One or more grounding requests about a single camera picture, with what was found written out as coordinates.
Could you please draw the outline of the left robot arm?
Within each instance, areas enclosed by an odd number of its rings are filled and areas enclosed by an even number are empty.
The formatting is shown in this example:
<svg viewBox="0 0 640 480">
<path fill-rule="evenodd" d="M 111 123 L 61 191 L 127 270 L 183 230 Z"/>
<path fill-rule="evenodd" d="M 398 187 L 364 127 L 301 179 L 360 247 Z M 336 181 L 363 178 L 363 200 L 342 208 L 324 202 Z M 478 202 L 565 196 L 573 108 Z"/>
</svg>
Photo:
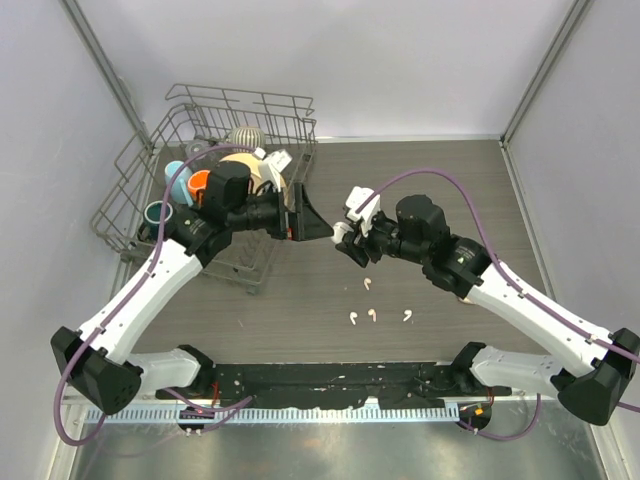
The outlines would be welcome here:
<svg viewBox="0 0 640 480">
<path fill-rule="evenodd" d="M 207 176 L 202 204 L 171 214 L 158 232 L 148 261 L 112 300 L 77 330 L 60 328 L 51 339 L 62 381 L 106 415 L 123 410 L 137 395 L 179 388 L 205 397 L 213 385 L 213 362 L 190 345 L 135 355 L 132 350 L 168 301 L 226 249 L 236 232 L 264 230 L 274 239 L 329 238 L 332 227 L 312 207 L 303 184 L 293 185 L 294 208 L 282 191 L 250 191 L 251 173 L 239 162 L 222 162 Z"/>
</svg>

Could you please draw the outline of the white earbud charging case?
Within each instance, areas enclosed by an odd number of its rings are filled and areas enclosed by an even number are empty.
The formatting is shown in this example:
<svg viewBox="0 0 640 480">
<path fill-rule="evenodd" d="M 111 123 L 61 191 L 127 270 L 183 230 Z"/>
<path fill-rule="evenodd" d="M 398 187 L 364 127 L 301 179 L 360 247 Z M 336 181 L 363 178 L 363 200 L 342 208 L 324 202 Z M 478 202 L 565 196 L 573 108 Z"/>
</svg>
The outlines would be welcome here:
<svg viewBox="0 0 640 480">
<path fill-rule="evenodd" d="M 352 231 L 352 227 L 342 221 L 336 222 L 333 225 L 333 236 L 336 238 L 337 242 L 340 242 L 347 233 Z"/>
</svg>

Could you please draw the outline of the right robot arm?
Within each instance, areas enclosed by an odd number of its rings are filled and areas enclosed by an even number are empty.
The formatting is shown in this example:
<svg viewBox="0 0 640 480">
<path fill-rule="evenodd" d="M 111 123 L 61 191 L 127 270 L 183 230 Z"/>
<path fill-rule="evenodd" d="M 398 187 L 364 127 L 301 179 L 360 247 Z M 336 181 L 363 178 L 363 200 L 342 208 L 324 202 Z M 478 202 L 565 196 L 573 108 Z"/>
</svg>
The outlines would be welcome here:
<svg viewBox="0 0 640 480">
<path fill-rule="evenodd" d="M 609 422 L 634 376 L 638 335 L 626 328 L 611 332 L 560 306 L 482 244 L 452 234 L 443 210 L 427 196 L 401 199 L 390 219 L 379 195 L 354 187 L 332 240 L 361 267 L 384 256 L 420 265 L 434 286 L 494 313 L 544 348 L 532 355 L 468 344 L 451 371 L 460 393 L 504 386 L 555 398 L 592 425 Z"/>
</svg>

